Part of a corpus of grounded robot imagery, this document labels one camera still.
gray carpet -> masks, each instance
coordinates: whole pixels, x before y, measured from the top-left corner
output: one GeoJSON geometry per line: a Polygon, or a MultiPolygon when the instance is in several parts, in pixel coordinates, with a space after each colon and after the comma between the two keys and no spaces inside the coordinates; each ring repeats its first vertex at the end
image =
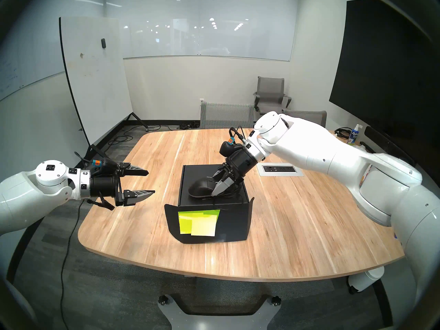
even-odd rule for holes
{"type": "MultiPolygon", "coordinates": [[[[136,128],[128,134],[134,139],[107,151],[118,162],[124,160],[145,129],[136,128]]],[[[17,270],[14,286],[34,308],[42,329],[65,329],[59,309],[60,272],[79,203],[69,201],[43,219],[17,270]]],[[[79,225],[90,206],[83,203],[79,225]]],[[[79,225],[64,270],[63,309],[70,330],[171,329],[156,304],[162,294],[172,295],[184,312],[197,314],[253,313],[263,295],[278,295],[282,307],[269,324],[270,330],[383,327],[373,288],[350,295],[346,277],[298,283],[188,278],[93,254],[78,241],[79,225]]]]}

gray chair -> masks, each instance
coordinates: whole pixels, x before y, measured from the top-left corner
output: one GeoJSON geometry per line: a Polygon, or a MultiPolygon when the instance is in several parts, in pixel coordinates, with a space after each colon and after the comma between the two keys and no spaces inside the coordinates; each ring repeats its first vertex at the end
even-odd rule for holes
{"type": "Polygon", "coordinates": [[[284,94],[284,78],[264,78],[259,76],[254,96],[254,109],[260,114],[271,111],[281,113],[281,109],[289,107],[292,100],[291,97],[284,94]],[[284,97],[287,97],[285,107],[282,106],[284,97]]]}
{"type": "Polygon", "coordinates": [[[294,118],[302,118],[315,124],[326,127],[327,111],[294,111],[291,109],[282,109],[282,112],[294,118]]]}
{"type": "Polygon", "coordinates": [[[229,129],[241,126],[254,127],[254,106],[252,104],[218,104],[201,102],[201,129],[229,129]]]}

spray bottle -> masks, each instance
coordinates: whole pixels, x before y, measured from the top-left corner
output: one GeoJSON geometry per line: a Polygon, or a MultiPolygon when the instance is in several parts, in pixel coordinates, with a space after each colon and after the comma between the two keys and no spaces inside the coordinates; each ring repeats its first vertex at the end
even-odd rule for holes
{"type": "Polygon", "coordinates": [[[356,138],[359,134],[359,129],[362,129],[362,128],[363,128],[362,125],[360,125],[360,124],[356,125],[356,127],[350,133],[350,137],[349,137],[349,140],[347,141],[347,144],[349,144],[349,145],[355,144],[356,138]]]}

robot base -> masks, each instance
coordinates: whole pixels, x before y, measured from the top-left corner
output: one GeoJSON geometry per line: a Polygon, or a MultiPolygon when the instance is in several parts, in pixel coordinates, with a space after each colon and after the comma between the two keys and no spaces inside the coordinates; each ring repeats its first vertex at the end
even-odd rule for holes
{"type": "Polygon", "coordinates": [[[160,296],[157,306],[171,323],[172,330],[251,330],[267,329],[267,325],[281,308],[281,299],[269,297],[253,315],[248,316],[187,315],[169,295],[160,296]]]}

whiteboard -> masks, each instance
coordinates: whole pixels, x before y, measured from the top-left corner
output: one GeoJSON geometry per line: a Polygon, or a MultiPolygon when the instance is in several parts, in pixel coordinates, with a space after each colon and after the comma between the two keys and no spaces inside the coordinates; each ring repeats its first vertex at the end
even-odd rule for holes
{"type": "Polygon", "coordinates": [[[106,0],[105,16],[120,21],[124,58],[203,55],[289,61],[297,7],[298,0],[106,0]]]}
{"type": "Polygon", "coordinates": [[[0,100],[64,71],[60,16],[104,16],[103,0],[32,0],[0,45],[0,100]]]}
{"type": "Polygon", "coordinates": [[[87,142],[92,144],[133,112],[119,23],[92,17],[61,17],[59,23],[67,81],[87,142]]]}

